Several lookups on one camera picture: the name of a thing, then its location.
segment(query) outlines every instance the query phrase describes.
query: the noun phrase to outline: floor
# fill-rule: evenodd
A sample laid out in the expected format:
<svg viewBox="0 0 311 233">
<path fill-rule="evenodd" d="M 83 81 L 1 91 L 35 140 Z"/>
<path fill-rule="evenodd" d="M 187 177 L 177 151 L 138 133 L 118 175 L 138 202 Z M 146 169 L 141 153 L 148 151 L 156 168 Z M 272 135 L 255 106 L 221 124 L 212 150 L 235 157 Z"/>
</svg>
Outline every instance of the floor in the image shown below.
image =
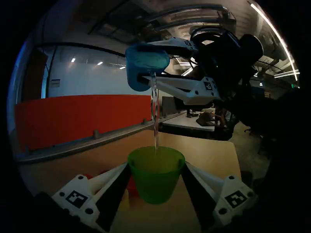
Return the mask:
<svg viewBox="0 0 311 233">
<path fill-rule="evenodd" d="M 249 135 L 249 131 L 244 132 L 249 127 L 239 122 L 234 127 L 232 138 L 229 140 L 236 148 L 241 171 L 249 171 L 253 174 L 253 179 L 265 176 L 269 160 L 264 155 L 259 155 L 258 150 L 261 138 L 257 135 Z"/>
</svg>

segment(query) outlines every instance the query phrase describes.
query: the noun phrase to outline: ceiling pipe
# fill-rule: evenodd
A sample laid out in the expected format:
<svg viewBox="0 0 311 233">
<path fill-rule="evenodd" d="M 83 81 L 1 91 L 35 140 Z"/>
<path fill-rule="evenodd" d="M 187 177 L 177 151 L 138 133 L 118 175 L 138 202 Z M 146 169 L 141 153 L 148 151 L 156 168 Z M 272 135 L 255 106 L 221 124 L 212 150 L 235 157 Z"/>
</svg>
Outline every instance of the ceiling pipe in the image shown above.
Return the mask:
<svg viewBox="0 0 311 233">
<path fill-rule="evenodd" d="M 193 11 L 193 10 L 203 10 L 203 9 L 211 9 L 211 10 L 221 11 L 222 15 L 227 19 L 229 18 L 229 15 L 232 14 L 227 8 L 225 8 L 219 4 L 186 5 L 186 6 L 181 6 L 181 7 L 161 11 L 159 13 L 156 13 L 152 16 L 145 18 L 144 20 L 146 22 L 150 23 L 154 20 L 157 20 L 159 18 L 168 16 L 168 15 L 174 15 L 174 14 L 179 14 L 179 13 L 183 13 L 183 12 L 188 12 L 188 11 Z"/>
<path fill-rule="evenodd" d="M 154 28 L 155 31 L 162 31 L 173 27 L 179 27 L 179 26 L 187 26 L 192 24 L 218 24 L 218 25 L 235 25 L 236 20 L 235 19 L 227 19 L 222 20 L 219 18 L 194 18 L 194 19 L 183 19 L 179 21 L 174 21 L 171 23 L 168 23 L 166 25 L 161 25 L 159 27 Z"/>
</svg>

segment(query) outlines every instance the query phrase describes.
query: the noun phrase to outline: orange partition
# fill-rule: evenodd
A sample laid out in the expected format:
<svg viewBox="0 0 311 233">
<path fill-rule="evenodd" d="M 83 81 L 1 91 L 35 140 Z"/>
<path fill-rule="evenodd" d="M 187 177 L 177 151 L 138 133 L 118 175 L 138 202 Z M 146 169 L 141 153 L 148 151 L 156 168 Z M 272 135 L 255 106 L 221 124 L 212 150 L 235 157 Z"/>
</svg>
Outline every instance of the orange partition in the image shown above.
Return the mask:
<svg viewBox="0 0 311 233">
<path fill-rule="evenodd" d="M 151 98 L 141 95 L 62 96 L 16 105 L 21 149 L 41 149 L 151 119 Z"/>
</svg>

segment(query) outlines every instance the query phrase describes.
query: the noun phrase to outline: wooden table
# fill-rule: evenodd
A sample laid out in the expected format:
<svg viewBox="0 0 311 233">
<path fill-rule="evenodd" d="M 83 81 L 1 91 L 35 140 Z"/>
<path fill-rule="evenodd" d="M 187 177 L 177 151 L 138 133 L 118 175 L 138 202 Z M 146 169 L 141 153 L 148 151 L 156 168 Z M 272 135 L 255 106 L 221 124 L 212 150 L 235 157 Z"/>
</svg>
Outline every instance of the wooden table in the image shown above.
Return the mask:
<svg viewBox="0 0 311 233">
<path fill-rule="evenodd" d="M 124 163 L 131 151 L 152 146 L 153 136 L 153 131 L 145 130 L 79 154 L 21 165 L 19 169 L 33 194 L 45 191 L 53 195 L 77 174 L 96 176 Z M 159 133 L 159 145 L 180 151 L 186 161 L 220 178 L 228 175 L 241 177 L 231 142 Z M 141 199 L 130 199 L 130 205 L 129 210 L 117 212 L 111 232 L 200 232 L 199 221 L 181 176 L 166 203 L 151 205 Z"/>
</svg>

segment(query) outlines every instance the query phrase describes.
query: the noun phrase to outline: robotic arm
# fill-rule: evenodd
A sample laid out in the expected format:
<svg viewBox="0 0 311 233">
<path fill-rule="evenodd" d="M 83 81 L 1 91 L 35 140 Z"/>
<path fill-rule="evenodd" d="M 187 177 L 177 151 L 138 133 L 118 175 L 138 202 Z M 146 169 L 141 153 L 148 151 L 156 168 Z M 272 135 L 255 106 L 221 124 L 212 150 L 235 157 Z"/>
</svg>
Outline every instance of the robotic arm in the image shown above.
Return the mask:
<svg viewBox="0 0 311 233">
<path fill-rule="evenodd" d="M 168 54 L 181 56 L 191 63 L 194 60 L 199 72 L 196 77 L 163 75 L 169 63 L 157 63 L 158 89 L 183 100 L 185 105 L 206 105 L 213 100 L 232 98 L 238 91 L 240 80 L 242 86 L 247 88 L 250 77 L 257 72 L 253 63 L 263 55 L 263 49 L 259 40 L 252 35 L 244 35 L 239 40 L 225 29 L 202 27 L 192 33 L 190 41 L 171 38 L 130 47 L 126 53 L 127 60 L 134 56 L 134 65 L 143 72 L 133 73 L 128 62 L 129 85 L 137 90 L 135 87 L 139 83 L 145 86 L 143 90 L 147 90 L 151 85 L 148 71 L 154 67 L 146 59 L 150 63 L 155 59 L 167 60 Z"/>
</svg>

